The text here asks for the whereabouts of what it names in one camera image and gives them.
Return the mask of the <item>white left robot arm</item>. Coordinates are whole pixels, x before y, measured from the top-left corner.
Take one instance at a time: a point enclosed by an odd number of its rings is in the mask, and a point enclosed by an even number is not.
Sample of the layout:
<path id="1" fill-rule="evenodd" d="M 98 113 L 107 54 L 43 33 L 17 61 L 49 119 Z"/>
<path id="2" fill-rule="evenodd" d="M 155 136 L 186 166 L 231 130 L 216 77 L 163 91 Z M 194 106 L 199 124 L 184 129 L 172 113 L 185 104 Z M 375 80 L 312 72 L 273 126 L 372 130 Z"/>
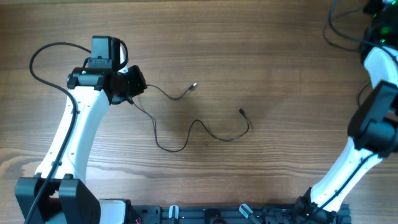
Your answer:
<path id="1" fill-rule="evenodd" d="M 131 102 L 147 88 L 139 67 L 127 66 L 126 44 L 94 36 L 91 56 L 67 78 L 67 103 L 52 145 L 15 196 L 26 223 L 139 223 L 126 199 L 97 199 L 86 186 L 93 141 L 110 105 Z"/>

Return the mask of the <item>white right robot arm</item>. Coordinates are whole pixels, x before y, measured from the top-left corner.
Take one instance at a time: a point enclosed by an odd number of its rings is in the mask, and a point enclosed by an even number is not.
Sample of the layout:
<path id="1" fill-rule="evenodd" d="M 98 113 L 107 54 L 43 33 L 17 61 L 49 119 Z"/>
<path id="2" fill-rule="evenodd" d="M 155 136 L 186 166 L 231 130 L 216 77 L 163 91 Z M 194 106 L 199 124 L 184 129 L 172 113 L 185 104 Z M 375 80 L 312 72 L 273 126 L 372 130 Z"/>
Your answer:
<path id="1" fill-rule="evenodd" d="M 363 12 L 372 17 L 362 38 L 339 31 L 333 24 L 334 1 L 328 27 L 338 36 L 359 44 L 361 63 L 373 90 L 358 103 L 348 125 L 346 146 L 328 171 L 299 197 L 291 223 L 343 223 L 338 213 L 344 198 L 360 179 L 390 154 L 397 152 L 397 1 L 368 1 Z"/>

